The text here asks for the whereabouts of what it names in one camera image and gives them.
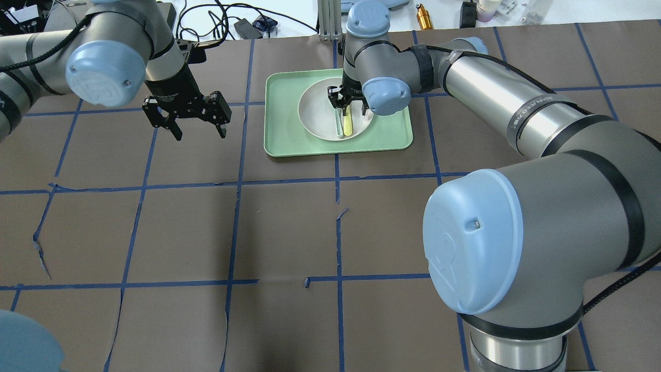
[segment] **blue cap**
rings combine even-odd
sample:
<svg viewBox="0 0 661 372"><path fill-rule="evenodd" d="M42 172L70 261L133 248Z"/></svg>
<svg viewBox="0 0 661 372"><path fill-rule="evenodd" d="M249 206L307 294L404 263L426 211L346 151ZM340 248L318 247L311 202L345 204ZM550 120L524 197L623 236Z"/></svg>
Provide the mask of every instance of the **blue cap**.
<svg viewBox="0 0 661 372"><path fill-rule="evenodd" d="M374 77L363 84L369 109L381 116L403 110L411 102L411 88L395 77Z"/></svg>
<svg viewBox="0 0 661 372"><path fill-rule="evenodd" d="M349 10L346 30L359 38L377 38L390 29L390 11L377 0L361 0Z"/></svg>
<svg viewBox="0 0 661 372"><path fill-rule="evenodd" d="M64 353L41 324L0 310L0 369L3 372L59 372Z"/></svg>
<svg viewBox="0 0 661 372"><path fill-rule="evenodd" d="M133 48L117 41L97 40L73 51L65 76L80 98L114 108L133 100L145 79L145 67Z"/></svg>
<svg viewBox="0 0 661 372"><path fill-rule="evenodd" d="M454 40L468 41L469 43L471 43L471 45L473 46L476 52L480 54L489 54L489 50L486 47L485 42L483 42L482 39L478 37L472 36L469 38L456 38Z"/></svg>
<svg viewBox="0 0 661 372"><path fill-rule="evenodd" d="M524 222L510 181L492 169L440 185L422 222L429 274L452 310L477 315L510 290L521 259Z"/></svg>

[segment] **round plate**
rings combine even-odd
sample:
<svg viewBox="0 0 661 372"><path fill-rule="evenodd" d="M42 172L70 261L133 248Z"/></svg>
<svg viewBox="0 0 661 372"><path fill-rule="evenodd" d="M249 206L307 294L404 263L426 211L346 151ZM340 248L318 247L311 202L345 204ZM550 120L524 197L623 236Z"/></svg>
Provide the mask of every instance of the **round plate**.
<svg viewBox="0 0 661 372"><path fill-rule="evenodd" d="M335 109L328 98L328 87L338 87L342 78L332 77L312 84L305 90L298 102L298 117L303 126L312 135L327 141L343 141L361 134L372 121L372 113L368 109L362 115L363 103L351 102L351 117L354 122L354 133L351 136L338 136L335 122Z"/></svg>

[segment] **robotic arm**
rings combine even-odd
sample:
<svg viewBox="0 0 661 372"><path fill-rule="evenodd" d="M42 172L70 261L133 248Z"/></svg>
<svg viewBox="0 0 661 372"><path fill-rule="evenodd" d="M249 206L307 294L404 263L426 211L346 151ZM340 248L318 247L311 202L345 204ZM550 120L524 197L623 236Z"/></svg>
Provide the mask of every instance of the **robotic arm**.
<svg viewBox="0 0 661 372"><path fill-rule="evenodd" d="M153 94L143 104L152 126L166 128L181 140L175 120L196 117L215 125L225 138L229 106L219 91L200 93L156 2L93 3L74 32L0 38L0 66L5 66L0 68L0 141L40 97L73 92L93 104L121 107L135 97L142 81ZM16 65L53 49L57 52L41 62Z"/></svg>
<svg viewBox="0 0 661 372"><path fill-rule="evenodd" d="M584 283L661 245L661 146L476 54L486 48L474 38L400 52L388 16L377 1L351 9L342 85L329 99L390 115L411 93L443 87L531 159L438 187L424 249L439 295L471 327L483 371L564 371Z"/></svg>

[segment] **light blue joint cap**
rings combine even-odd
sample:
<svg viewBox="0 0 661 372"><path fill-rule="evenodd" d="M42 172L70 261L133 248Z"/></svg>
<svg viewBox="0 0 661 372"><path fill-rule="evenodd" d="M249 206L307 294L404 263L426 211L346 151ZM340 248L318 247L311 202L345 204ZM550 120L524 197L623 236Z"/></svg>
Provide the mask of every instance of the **light blue joint cap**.
<svg viewBox="0 0 661 372"><path fill-rule="evenodd" d="M65 76L80 98L113 109L133 100L145 79L145 67L142 57L129 46L97 40L73 51Z"/></svg>
<svg viewBox="0 0 661 372"><path fill-rule="evenodd" d="M521 259L524 222L510 181L492 169L440 185L422 222L432 282L452 310L478 315L510 290Z"/></svg>
<svg viewBox="0 0 661 372"><path fill-rule="evenodd" d="M456 38L454 40L468 41L469 43L471 43L471 45L473 46L473 48L475 49L476 52L478 52L480 54L489 54L488 48L486 47L485 43L480 38L472 36L472 37L469 37L469 38Z"/></svg>
<svg viewBox="0 0 661 372"><path fill-rule="evenodd" d="M389 76L367 80L363 84L363 95L368 100L369 109L381 116L403 110L411 102L408 84Z"/></svg>
<svg viewBox="0 0 661 372"><path fill-rule="evenodd" d="M63 360L58 341L41 324L0 310L0 371L60 372Z"/></svg>
<svg viewBox="0 0 661 372"><path fill-rule="evenodd" d="M377 38L390 29L390 11L377 0L361 0L349 10L346 30L359 38Z"/></svg>

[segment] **green tray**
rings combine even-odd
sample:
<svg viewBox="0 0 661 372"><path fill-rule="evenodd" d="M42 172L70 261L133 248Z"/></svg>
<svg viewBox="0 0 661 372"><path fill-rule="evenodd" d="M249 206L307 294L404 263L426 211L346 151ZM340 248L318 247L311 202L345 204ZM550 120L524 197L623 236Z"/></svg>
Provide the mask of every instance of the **green tray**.
<svg viewBox="0 0 661 372"><path fill-rule="evenodd" d="M402 150L413 142L408 107L389 116L374 116L359 136L325 141L310 134L298 117L298 101L312 84L342 77L342 69L281 72L266 80L264 150L273 157Z"/></svg>

